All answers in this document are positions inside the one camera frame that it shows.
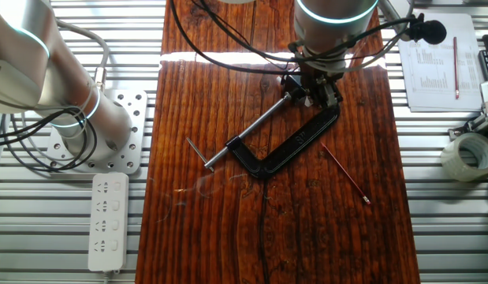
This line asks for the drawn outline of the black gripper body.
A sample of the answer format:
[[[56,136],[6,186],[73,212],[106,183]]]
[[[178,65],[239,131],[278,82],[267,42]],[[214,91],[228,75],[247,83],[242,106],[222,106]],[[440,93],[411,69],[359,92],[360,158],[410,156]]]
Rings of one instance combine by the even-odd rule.
[[[326,84],[336,85],[337,81],[343,77],[343,73],[327,73],[321,70],[312,69],[311,67],[302,68],[301,73],[301,84],[302,87],[307,90],[307,95],[309,97],[314,96],[324,98],[324,108],[335,107],[326,105],[326,93],[324,86]],[[341,103],[343,101],[343,97],[340,92],[339,95],[339,103]]]

